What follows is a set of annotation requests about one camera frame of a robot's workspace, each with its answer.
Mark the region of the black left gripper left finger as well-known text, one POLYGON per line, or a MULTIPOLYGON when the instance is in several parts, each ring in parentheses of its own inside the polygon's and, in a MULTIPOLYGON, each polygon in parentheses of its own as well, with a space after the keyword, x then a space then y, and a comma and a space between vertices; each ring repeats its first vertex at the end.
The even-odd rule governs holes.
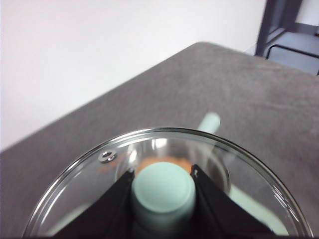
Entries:
POLYGON ((134 172, 125 172, 100 199, 53 236, 54 239, 131 239, 134 172))

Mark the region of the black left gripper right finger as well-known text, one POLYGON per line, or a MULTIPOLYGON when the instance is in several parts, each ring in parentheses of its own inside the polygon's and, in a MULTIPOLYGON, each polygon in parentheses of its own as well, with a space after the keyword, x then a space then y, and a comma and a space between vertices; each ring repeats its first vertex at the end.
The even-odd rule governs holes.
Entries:
POLYGON ((276 235, 224 193, 198 166, 191 176, 196 187, 199 235, 203 239, 274 239, 276 235))

